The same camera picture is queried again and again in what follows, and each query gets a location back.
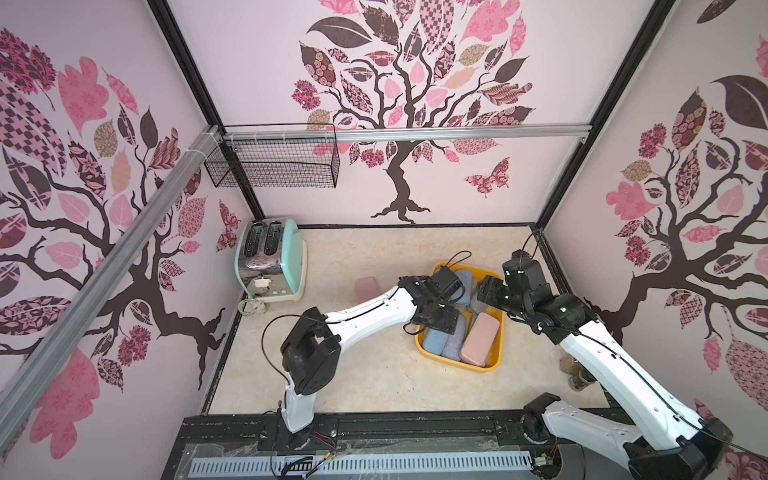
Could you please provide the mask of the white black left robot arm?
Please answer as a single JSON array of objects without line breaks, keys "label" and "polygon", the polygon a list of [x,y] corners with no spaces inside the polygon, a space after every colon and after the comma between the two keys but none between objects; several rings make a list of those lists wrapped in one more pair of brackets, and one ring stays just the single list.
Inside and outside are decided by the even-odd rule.
[{"label": "white black left robot arm", "polygon": [[342,354],[393,325],[413,324],[452,334],[465,292],[458,276],[443,267],[431,276],[406,276],[383,294],[345,310],[305,310],[283,341],[281,367],[287,377],[280,415],[294,434],[314,419],[316,394],[334,378]]}]

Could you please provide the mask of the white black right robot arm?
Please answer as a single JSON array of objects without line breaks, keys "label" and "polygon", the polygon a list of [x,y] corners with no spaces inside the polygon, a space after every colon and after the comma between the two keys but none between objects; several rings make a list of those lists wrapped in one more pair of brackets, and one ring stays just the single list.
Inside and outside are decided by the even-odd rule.
[{"label": "white black right robot arm", "polygon": [[613,421],[543,393],[524,408],[522,427],[530,441],[573,441],[635,479],[704,479],[716,470],[731,430],[715,417],[701,417],[667,391],[579,297],[553,295],[548,284],[535,286],[519,271],[504,280],[484,278],[477,294],[576,359],[631,419],[628,424]]}]

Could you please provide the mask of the lavender glasses case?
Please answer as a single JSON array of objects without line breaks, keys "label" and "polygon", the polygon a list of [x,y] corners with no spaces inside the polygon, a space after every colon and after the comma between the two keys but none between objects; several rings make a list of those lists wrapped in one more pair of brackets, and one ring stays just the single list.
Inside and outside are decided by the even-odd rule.
[{"label": "lavender glasses case", "polygon": [[460,362],[460,351],[466,337],[467,320],[460,315],[454,333],[448,338],[441,356],[454,362]]}]

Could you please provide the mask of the blue glasses case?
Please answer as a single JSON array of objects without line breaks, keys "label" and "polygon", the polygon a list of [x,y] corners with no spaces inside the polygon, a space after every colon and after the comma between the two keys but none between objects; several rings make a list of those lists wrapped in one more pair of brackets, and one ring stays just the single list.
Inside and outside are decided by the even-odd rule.
[{"label": "blue glasses case", "polygon": [[429,354],[440,356],[449,339],[450,334],[448,333],[428,329],[422,341],[422,348]]},{"label": "blue glasses case", "polygon": [[476,280],[471,270],[458,269],[455,271],[455,273],[461,282],[461,286],[452,296],[452,302],[459,307],[466,307],[471,301],[472,291]]}]

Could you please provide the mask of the pink glasses case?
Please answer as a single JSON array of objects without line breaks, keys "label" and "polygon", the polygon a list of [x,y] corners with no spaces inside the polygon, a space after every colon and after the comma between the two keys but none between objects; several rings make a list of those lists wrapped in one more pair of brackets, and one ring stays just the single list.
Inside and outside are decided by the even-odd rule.
[{"label": "pink glasses case", "polygon": [[381,294],[381,288],[375,277],[358,278],[354,282],[354,291],[358,303],[370,301]]},{"label": "pink glasses case", "polygon": [[499,330],[500,322],[497,318],[487,313],[479,314],[459,352],[460,360],[469,365],[484,367]]}]

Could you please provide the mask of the yellow plastic storage tray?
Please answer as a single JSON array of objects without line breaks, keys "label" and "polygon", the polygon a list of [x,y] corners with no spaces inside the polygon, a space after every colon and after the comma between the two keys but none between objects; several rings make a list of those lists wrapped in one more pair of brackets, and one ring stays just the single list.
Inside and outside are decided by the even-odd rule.
[{"label": "yellow plastic storage tray", "polygon": [[[469,270],[472,272],[473,278],[479,282],[483,280],[486,276],[492,276],[494,278],[500,279],[501,276],[491,270],[472,266],[466,263],[457,263],[451,266],[451,269],[453,271],[458,270]],[[451,367],[463,369],[467,371],[477,372],[477,373],[488,373],[491,371],[496,370],[502,363],[503,359],[503,348],[504,348],[504,337],[505,337],[505,315],[502,311],[495,309],[493,307],[487,307],[485,310],[485,313],[497,320],[499,323],[499,328],[497,331],[497,335],[494,339],[494,342],[492,343],[488,355],[486,357],[485,364],[483,366],[477,366],[469,363],[465,363],[460,360],[452,360],[446,357],[442,357],[437,354],[433,354],[431,352],[428,352],[424,349],[423,343],[427,336],[427,331],[419,333],[417,336],[414,337],[414,344],[416,345],[417,350],[424,355],[425,357],[442,363],[444,365],[450,365]]]}]

